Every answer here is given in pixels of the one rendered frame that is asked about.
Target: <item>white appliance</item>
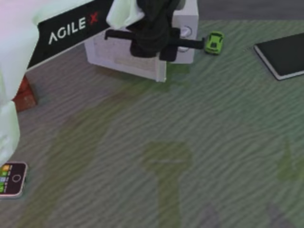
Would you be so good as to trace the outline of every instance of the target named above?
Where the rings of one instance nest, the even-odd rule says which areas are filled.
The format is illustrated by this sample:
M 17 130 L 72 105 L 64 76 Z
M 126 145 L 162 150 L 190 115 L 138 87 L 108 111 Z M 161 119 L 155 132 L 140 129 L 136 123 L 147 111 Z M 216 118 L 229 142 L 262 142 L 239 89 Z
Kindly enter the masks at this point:
M 174 12 L 172 25 L 181 29 L 181 38 L 196 39 L 199 24 L 197 0 L 185 0 L 180 9 Z M 130 54 L 129 40 L 104 39 L 105 31 L 85 42 L 88 62 L 97 66 L 111 68 L 157 82 L 166 81 L 165 61 L 156 58 L 137 58 Z M 180 47 L 174 64 L 191 64 L 194 49 Z

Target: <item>green toy car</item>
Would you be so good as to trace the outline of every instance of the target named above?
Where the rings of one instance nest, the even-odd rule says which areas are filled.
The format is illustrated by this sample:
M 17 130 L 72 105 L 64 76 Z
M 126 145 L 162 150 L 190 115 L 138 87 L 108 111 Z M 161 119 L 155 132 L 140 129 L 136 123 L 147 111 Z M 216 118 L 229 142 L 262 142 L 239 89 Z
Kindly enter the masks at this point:
M 205 52 L 219 55 L 223 47 L 224 34 L 219 31 L 212 31 L 206 41 Z

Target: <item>home button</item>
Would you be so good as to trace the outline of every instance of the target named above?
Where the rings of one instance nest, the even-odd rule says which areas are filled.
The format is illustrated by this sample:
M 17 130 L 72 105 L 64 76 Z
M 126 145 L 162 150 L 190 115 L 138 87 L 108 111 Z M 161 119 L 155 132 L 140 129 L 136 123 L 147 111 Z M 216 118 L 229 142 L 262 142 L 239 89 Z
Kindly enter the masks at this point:
M 13 176 L 13 182 L 17 183 L 21 180 L 21 176 L 20 175 L 14 175 Z

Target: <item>app icon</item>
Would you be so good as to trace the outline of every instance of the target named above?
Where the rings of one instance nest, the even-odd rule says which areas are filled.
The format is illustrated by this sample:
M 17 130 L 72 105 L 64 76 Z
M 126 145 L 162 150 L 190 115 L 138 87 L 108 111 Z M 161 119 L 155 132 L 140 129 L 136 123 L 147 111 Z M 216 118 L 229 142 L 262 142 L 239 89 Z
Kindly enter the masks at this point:
M 8 172 L 2 171 L 2 173 L 1 173 L 1 176 L 2 176 L 2 177 L 6 177 L 7 175 L 8 175 Z
M 4 165 L 2 167 L 2 171 L 8 171 L 10 169 L 10 165 Z

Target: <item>phone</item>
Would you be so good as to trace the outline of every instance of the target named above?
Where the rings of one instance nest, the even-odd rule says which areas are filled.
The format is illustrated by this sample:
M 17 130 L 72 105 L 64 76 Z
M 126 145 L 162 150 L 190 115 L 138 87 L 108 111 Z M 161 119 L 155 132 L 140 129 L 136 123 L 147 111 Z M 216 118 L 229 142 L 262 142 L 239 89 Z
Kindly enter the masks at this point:
M 0 168 L 0 199 L 22 195 L 28 166 L 24 162 L 8 162 Z

